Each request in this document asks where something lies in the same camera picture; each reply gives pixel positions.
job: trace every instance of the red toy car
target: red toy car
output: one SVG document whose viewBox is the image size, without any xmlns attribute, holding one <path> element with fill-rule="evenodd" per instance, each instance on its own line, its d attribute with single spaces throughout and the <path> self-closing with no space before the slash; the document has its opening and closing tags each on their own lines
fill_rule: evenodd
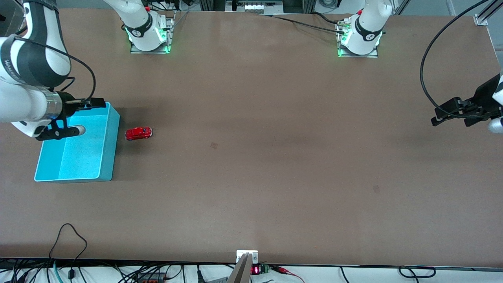
<svg viewBox="0 0 503 283">
<path fill-rule="evenodd" d="M 124 137 L 127 140 L 141 139 L 141 138 L 149 138 L 153 134 L 151 127 L 137 127 L 133 129 L 129 129 L 124 134 Z"/>
</svg>

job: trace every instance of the brown table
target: brown table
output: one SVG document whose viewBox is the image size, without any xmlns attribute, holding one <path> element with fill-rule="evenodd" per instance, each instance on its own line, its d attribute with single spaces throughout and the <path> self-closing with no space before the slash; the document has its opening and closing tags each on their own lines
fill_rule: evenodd
<svg viewBox="0 0 503 283">
<path fill-rule="evenodd" d="M 46 256 L 71 222 L 87 258 L 231 262 L 258 249 L 280 263 L 503 267 L 502 137 L 486 123 L 432 127 L 419 83 L 448 20 L 391 17 L 380 57 L 363 59 L 286 21 L 190 13 L 171 54 L 132 55 L 112 10 L 61 10 L 69 52 L 121 114 L 114 178 L 35 183 L 40 143 L 0 125 L 0 256 Z M 466 17 L 425 77 L 442 103 L 498 72 L 486 28 Z M 89 74 L 72 74 L 85 97 Z M 135 126 L 155 136 L 125 141 Z M 60 244 L 54 256 L 82 248 L 70 230 Z"/>
</svg>

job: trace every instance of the blue tray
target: blue tray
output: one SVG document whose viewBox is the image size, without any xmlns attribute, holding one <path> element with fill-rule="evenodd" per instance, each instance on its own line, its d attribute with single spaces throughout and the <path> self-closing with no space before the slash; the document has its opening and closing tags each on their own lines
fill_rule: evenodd
<svg viewBox="0 0 503 283">
<path fill-rule="evenodd" d="M 36 182 L 81 183 L 112 180 L 119 114 L 107 102 L 106 108 L 76 112 L 68 126 L 83 125 L 80 136 L 42 143 Z"/>
</svg>

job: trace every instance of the connector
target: connector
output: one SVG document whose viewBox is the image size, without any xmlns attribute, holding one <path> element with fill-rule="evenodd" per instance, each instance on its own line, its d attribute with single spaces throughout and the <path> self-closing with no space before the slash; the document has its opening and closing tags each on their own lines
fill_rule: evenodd
<svg viewBox="0 0 503 283">
<path fill-rule="evenodd" d="M 281 273 L 281 274 L 288 274 L 289 273 L 289 271 L 286 268 L 282 268 L 277 265 L 269 265 L 269 267 L 271 268 L 271 270 L 274 270 L 274 271 Z"/>
<path fill-rule="evenodd" d="M 75 278 L 75 270 L 70 269 L 68 271 L 68 279 L 74 279 Z"/>
<path fill-rule="evenodd" d="M 164 273 L 140 273 L 138 275 L 138 283 L 163 283 Z"/>
<path fill-rule="evenodd" d="M 206 283 L 200 270 L 197 271 L 197 283 Z"/>
<path fill-rule="evenodd" d="M 351 22 L 346 22 L 346 21 L 337 21 L 337 25 L 340 26 L 340 27 L 350 27 L 351 26 Z"/>
</svg>

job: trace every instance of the red digital display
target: red digital display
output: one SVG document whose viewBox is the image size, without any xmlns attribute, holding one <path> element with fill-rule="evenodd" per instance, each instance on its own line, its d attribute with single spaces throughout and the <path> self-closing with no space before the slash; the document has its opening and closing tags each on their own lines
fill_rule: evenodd
<svg viewBox="0 0 503 283">
<path fill-rule="evenodd" d="M 260 265 L 258 265 L 258 264 L 257 265 L 253 265 L 251 268 L 252 268 L 251 269 L 252 275 L 258 275 L 258 274 L 260 274 Z"/>
</svg>

